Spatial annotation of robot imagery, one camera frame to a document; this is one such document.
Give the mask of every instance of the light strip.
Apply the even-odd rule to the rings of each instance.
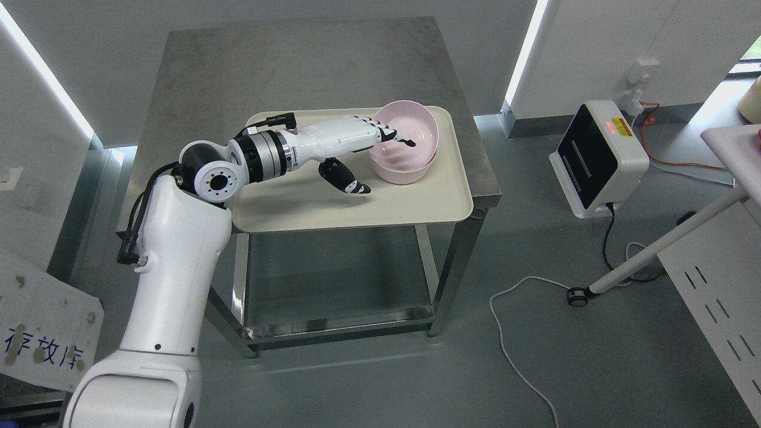
[[[61,86],[61,83],[50,71],[50,67],[47,66],[42,56],[34,49],[32,43],[27,39],[27,36],[21,31],[21,28],[16,24],[8,10],[0,3],[0,24],[11,35],[11,38],[16,42],[21,52],[26,55],[29,62],[34,66],[40,77],[47,83],[50,90],[59,99],[61,105],[66,109],[74,122],[79,126],[84,136],[87,139],[92,139],[94,131],[90,123],[84,118],[82,112],[79,111],[77,106],[72,101],[72,98],[66,93],[66,90]]]
[[[507,102],[508,105],[512,104],[513,98],[515,98],[515,91],[517,90],[518,84],[521,83],[521,76],[523,76],[524,69],[526,69],[528,56],[531,54],[533,43],[537,40],[539,24],[542,22],[544,12],[547,10],[547,3],[549,3],[549,0],[539,0],[537,2],[537,7],[533,10],[533,15],[531,15],[531,22],[528,24],[528,30],[526,31],[526,38],[524,39],[523,46],[521,46],[521,53],[518,54],[515,69],[513,69],[513,75],[510,77],[508,92],[505,94],[505,102]]]

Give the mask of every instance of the yellow label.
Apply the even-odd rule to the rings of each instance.
[[[629,125],[626,124],[626,121],[623,119],[623,117],[614,117],[613,123],[616,125],[616,129],[619,131],[621,136],[632,136],[632,131],[629,129]]]

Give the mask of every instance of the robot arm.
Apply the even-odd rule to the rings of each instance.
[[[257,132],[259,127],[286,129]],[[259,183],[295,171],[308,161],[320,163],[320,175],[344,193],[370,193],[336,157],[396,140],[412,145],[395,129],[357,116],[324,120],[298,130],[293,113],[270,117],[244,128],[226,146],[196,141],[180,153],[173,175],[180,188],[211,203],[229,200],[245,184]]]
[[[274,125],[287,129],[256,132],[257,126]],[[336,156],[392,139],[414,145],[382,123],[358,117],[298,132],[290,113],[249,126],[224,146],[192,142],[178,162],[156,171],[127,230],[119,233],[117,261],[135,265],[140,275],[122,343],[85,373],[63,426],[194,426],[205,301],[231,233],[224,202],[245,184],[280,177],[310,160],[320,162],[320,175],[339,190],[369,193]]]

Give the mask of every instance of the caster wheel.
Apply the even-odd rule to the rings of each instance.
[[[568,304],[571,306],[586,306],[588,302],[587,296],[584,294],[584,289],[581,287],[568,289],[566,298],[568,299]]]

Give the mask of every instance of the black power cord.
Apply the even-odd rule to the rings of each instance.
[[[610,264],[608,261],[608,254],[607,254],[607,247],[608,247],[608,237],[610,236],[610,230],[613,228],[613,223],[616,221],[616,210],[613,208],[613,204],[608,202],[605,204],[606,207],[610,210],[610,224],[608,225],[608,229],[605,231],[605,238],[603,238],[603,260],[605,261],[605,265],[608,266],[608,269],[613,270],[613,265]],[[633,276],[630,276],[627,278],[629,281],[632,281],[633,283],[651,283],[655,281],[656,279],[660,278],[661,275],[663,275],[664,271],[661,270],[658,275],[653,276],[652,278],[648,279],[636,279]]]
[[[151,198],[151,191],[153,191],[153,186],[156,184],[158,176],[176,167],[178,164],[179,162],[175,161],[157,169],[148,179],[148,182],[145,185],[145,190],[135,198],[135,203],[132,205],[132,210],[129,212],[127,229],[116,233],[116,235],[122,240],[122,246],[119,249],[119,254],[116,256],[117,263],[136,264],[140,261],[140,255],[135,252],[135,247],[138,242],[138,232],[140,231],[140,227],[142,226],[145,217],[145,210],[148,208],[148,201]]]

